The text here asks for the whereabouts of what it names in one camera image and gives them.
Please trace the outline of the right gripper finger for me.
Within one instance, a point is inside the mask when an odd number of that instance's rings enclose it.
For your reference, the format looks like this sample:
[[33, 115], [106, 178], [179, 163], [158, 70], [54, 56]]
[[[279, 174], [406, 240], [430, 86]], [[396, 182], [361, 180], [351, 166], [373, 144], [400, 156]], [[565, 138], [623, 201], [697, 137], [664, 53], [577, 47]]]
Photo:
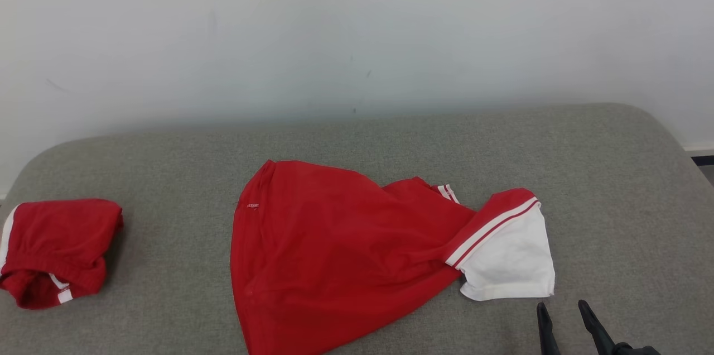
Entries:
[[585, 300], [578, 301], [578, 309], [586, 330], [592, 336], [599, 355], [614, 354], [615, 343]]
[[544, 302], [537, 305], [538, 334], [542, 355], [561, 355], [553, 334], [553, 322]]

